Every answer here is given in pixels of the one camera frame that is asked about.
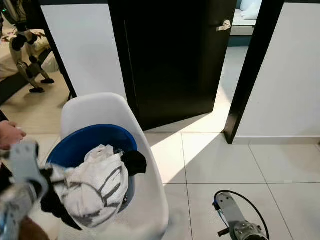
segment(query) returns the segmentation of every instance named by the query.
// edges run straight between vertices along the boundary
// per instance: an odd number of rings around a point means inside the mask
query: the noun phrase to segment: laundry
[[[59,197],[52,188],[47,194],[50,197],[45,196],[41,201],[41,208],[80,230],[73,219],[88,228],[112,222],[127,198],[129,176],[146,173],[147,162],[138,151],[124,153],[101,144],[88,152],[78,167],[55,165],[53,168],[50,179],[62,179],[55,188]]]

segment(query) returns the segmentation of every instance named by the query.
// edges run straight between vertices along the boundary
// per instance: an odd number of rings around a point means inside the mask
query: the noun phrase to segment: white wall
[[[235,143],[248,137],[320,141],[319,24],[320,4],[284,4]]]
[[[126,98],[109,5],[41,8],[76,94],[112,92]]]

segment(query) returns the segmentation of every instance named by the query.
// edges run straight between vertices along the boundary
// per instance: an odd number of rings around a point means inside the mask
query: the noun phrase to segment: door handle
[[[217,27],[216,27],[216,31],[217,31],[217,32],[218,32],[218,31],[225,31],[225,30],[228,30],[228,29],[230,29],[230,28],[231,28],[230,20],[225,19],[225,20],[223,21],[222,26],[217,26]]]

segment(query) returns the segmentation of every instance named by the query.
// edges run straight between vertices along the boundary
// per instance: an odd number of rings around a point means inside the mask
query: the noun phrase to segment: black cable
[[[221,194],[221,193],[234,194],[234,195],[237,195],[238,197],[246,200],[247,203],[249,203],[249,204],[251,205],[251,207],[253,207],[253,209],[256,211],[256,213],[259,215],[259,217],[260,217],[260,219],[261,219],[261,221],[262,221],[262,223],[263,223],[264,229],[265,229],[266,238],[267,238],[268,240],[270,240],[268,227],[267,227],[267,224],[266,224],[264,218],[262,217],[261,213],[260,213],[259,210],[256,208],[256,206],[255,206],[248,198],[246,198],[245,196],[242,196],[241,194],[239,194],[239,193],[237,193],[237,192],[235,192],[235,191],[220,190],[220,191],[218,191],[218,192],[214,195],[214,198],[213,198],[213,199],[214,199],[214,202],[215,202],[215,203],[218,203],[218,202],[217,202],[217,196],[218,196],[219,194]]]

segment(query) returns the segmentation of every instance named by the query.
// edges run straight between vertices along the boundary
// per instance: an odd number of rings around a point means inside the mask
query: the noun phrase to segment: wire
[[[222,217],[222,214],[223,214],[222,211],[221,211],[221,210],[218,210],[217,212],[218,212],[218,214],[219,214],[222,222],[225,224],[225,226],[226,226],[227,228],[229,228],[229,225],[227,224],[227,222],[226,222],[226,221],[224,220],[224,218]]]
[[[247,199],[245,196],[242,196],[241,194],[235,192],[235,191],[230,191],[230,190],[220,190],[218,192],[216,192],[216,194],[214,195],[214,201],[217,203],[217,196],[221,193],[230,193],[230,194],[234,194],[234,195],[237,195],[238,197],[246,200],[250,205],[251,207],[253,207],[253,209],[256,211],[256,213],[259,215],[262,223],[263,223],[263,226],[264,226],[264,229],[265,229],[265,234],[266,234],[266,238],[267,239],[270,239],[270,236],[269,236],[269,231],[268,231],[268,227],[267,227],[267,224],[264,220],[264,218],[262,217],[261,213],[259,212],[259,210],[256,208],[256,206],[249,200]]]

